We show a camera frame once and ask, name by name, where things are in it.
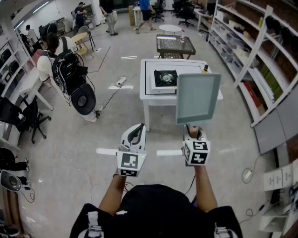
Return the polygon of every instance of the office room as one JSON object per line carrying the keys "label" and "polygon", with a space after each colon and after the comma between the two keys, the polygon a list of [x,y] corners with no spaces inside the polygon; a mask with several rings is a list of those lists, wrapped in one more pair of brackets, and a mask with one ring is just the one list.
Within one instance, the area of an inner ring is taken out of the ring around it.
{"label": "office room", "polygon": [[0,0],[0,236],[295,238],[297,37],[292,0]]}

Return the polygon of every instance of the white shirt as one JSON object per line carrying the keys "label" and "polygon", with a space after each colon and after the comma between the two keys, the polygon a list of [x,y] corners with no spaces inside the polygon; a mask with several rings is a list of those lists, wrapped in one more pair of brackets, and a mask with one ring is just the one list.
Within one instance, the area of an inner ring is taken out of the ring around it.
{"label": "white shirt", "polygon": [[[76,45],[75,43],[69,38],[65,37],[67,46],[69,50],[75,51]],[[63,43],[61,38],[59,38],[59,46],[56,49],[55,55],[59,55],[63,52]],[[55,59],[49,58],[48,56],[40,56],[37,61],[37,69],[39,73],[39,77],[42,82],[46,81],[48,78],[50,78],[52,85],[57,89],[57,91],[64,97],[61,89],[58,85],[56,85],[54,79],[53,79],[53,73],[52,73],[52,64],[54,63]]]}
{"label": "white shirt", "polygon": [[33,31],[33,29],[29,29],[28,31],[28,38],[32,41],[33,45],[38,42],[38,39]]}

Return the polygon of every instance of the round white table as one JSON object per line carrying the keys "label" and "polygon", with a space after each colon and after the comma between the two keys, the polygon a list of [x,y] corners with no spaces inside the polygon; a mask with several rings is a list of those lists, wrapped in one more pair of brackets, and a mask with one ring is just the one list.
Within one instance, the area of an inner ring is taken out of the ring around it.
{"label": "round white table", "polygon": [[163,34],[164,32],[170,32],[170,35],[176,35],[175,32],[179,32],[181,31],[182,29],[178,26],[175,26],[175,25],[160,25],[159,26],[159,29],[163,30]]}

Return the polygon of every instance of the red book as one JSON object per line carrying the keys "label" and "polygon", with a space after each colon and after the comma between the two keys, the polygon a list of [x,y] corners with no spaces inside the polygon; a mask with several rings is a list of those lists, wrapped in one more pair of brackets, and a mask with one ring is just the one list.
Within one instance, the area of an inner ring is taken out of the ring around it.
{"label": "red book", "polygon": [[248,92],[250,93],[252,100],[254,101],[256,107],[259,107],[261,105],[261,103],[259,102],[259,100],[257,99],[257,96],[255,94],[255,92],[253,91],[251,85],[249,84],[248,81],[244,81],[244,85],[247,88]]}

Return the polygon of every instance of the black shirt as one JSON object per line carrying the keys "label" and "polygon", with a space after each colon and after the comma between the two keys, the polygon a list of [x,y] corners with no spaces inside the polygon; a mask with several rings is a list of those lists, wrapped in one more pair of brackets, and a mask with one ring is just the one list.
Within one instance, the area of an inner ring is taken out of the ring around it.
{"label": "black shirt", "polygon": [[138,185],[123,198],[115,216],[85,204],[70,238],[88,229],[88,212],[98,211],[98,225],[105,238],[184,237],[213,238],[215,223],[233,230],[242,238],[241,229],[231,207],[219,207],[208,213],[199,211],[187,197],[163,185]]}
{"label": "black shirt", "polygon": [[99,6],[101,6],[106,13],[112,13],[113,12],[113,7],[111,6],[111,3],[109,0],[100,0],[99,1]]}
{"label": "black shirt", "polygon": [[84,18],[84,14],[77,14],[78,12],[81,11],[81,8],[80,7],[77,7],[75,10],[74,10],[74,13],[76,14],[76,19],[83,19]]}

